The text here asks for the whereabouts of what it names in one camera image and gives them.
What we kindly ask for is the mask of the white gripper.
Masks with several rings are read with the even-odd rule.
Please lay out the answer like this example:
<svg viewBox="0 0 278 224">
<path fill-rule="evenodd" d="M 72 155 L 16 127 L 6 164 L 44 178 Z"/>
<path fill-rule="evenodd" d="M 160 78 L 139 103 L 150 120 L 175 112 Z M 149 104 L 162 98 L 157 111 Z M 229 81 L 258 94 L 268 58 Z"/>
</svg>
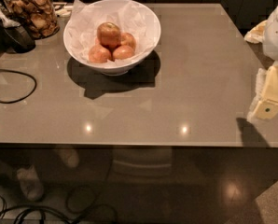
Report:
<svg viewBox="0 0 278 224">
<path fill-rule="evenodd" d="M 248 121 L 273 119 L 278 114 L 278 6 L 266 21 L 260 22 L 244 36 L 246 42 L 262 43 L 263 53 L 275 60 L 268 70 L 259 68 Z"/>
</svg>

